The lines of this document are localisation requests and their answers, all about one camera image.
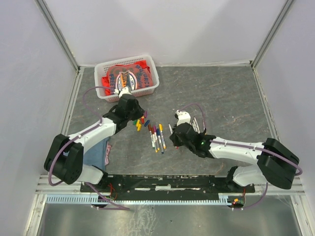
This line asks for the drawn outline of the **red cap marker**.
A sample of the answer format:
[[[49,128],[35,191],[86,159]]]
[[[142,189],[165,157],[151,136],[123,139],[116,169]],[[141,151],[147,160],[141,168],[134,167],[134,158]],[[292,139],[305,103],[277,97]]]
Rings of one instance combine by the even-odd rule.
[[[197,122],[197,120],[196,120],[195,117],[193,117],[192,125],[193,125],[194,130],[195,130],[197,133],[199,133],[199,132],[200,132],[200,129],[199,129],[199,125],[198,125],[198,122]]]

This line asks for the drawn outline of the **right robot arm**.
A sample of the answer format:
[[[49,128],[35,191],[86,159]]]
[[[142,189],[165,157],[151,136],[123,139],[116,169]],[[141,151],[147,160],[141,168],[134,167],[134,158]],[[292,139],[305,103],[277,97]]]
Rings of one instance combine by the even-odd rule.
[[[201,158],[247,163],[245,167],[234,166],[228,171],[225,186],[230,192],[250,184],[264,183],[288,190],[295,176],[302,173],[298,167],[299,158],[273,138],[262,143],[230,141],[205,132],[198,133],[185,122],[173,128],[170,140],[174,146],[184,146]]]

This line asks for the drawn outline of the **yellow cap marker top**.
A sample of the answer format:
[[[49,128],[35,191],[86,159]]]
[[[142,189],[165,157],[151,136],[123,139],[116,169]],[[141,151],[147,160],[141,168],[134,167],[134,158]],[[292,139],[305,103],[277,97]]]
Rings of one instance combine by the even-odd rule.
[[[164,139],[164,135],[163,135],[163,127],[162,127],[161,123],[159,124],[159,130],[160,130],[160,136],[161,136],[163,148],[166,149],[166,143],[165,143],[165,139]]]

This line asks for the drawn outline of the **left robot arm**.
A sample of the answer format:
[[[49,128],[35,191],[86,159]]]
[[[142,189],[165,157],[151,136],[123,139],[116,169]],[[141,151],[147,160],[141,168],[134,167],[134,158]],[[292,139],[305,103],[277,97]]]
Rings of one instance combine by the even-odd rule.
[[[143,114],[144,110],[135,96],[122,95],[118,104],[103,115],[99,122],[71,136],[57,135],[44,162],[44,169],[49,172],[49,177],[55,176],[66,184],[88,182],[96,191],[105,191],[109,184],[105,171],[84,164],[84,154],[100,141],[120,132],[129,121],[141,118]]]

